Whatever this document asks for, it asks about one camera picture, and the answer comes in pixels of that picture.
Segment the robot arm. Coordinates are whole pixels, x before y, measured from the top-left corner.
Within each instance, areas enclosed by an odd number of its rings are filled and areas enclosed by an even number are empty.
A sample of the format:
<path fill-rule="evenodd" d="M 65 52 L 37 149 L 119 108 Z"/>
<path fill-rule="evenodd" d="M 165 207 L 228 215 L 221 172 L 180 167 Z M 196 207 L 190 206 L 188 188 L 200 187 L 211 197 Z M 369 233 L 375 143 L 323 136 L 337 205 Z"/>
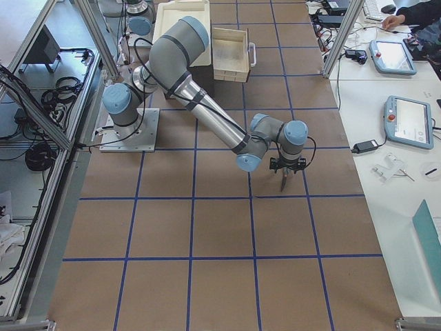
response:
<path fill-rule="evenodd" d="M 132 33 L 147 36 L 156 22 L 156 9 L 153 1 L 126 0 L 123 1 L 128 15 L 128 26 Z"/>
<path fill-rule="evenodd" d="M 253 172 L 273 143 L 278 157 L 270 160 L 270 169 L 304 170 L 308 166 L 301 156 L 308 136 L 304 122 L 257 114 L 245 131 L 193 80 L 189 65 L 208 45 L 209 35 L 197 18 L 180 18 L 153 43 L 148 62 L 133 71 L 129 83 L 114 83 L 104 90 L 102 102 L 114 125 L 137 126 L 141 118 L 137 108 L 155 89 L 162 88 L 236 154 L 241 170 Z"/>

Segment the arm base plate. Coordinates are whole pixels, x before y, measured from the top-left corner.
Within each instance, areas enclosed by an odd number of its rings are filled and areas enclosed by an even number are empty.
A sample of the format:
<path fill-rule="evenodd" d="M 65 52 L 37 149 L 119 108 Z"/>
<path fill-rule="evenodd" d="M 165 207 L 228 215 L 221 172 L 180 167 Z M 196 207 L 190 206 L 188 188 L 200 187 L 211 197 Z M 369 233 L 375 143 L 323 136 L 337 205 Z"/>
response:
<path fill-rule="evenodd" d="M 102 131 L 101 152 L 154 152 L 160 117 L 158 108 L 137 108 L 138 119 L 127 127 L 117 126 L 110 115 Z"/>

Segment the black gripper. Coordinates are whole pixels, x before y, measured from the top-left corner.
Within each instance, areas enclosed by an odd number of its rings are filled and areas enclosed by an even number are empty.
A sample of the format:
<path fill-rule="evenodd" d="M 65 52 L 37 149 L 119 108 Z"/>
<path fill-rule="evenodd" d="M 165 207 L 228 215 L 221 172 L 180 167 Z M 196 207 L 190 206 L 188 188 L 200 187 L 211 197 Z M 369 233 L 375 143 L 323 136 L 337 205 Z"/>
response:
<path fill-rule="evenodd" d="M 269 161 L 269 169 L 277 173 L 279 169 L 289 168 L 296 174 L 299 171 L 303 171 L 306 168 L 306 158 L 299 157 L 294 160 L 289 160 L 284 157 L 274 158 L 272 157 Z"/>

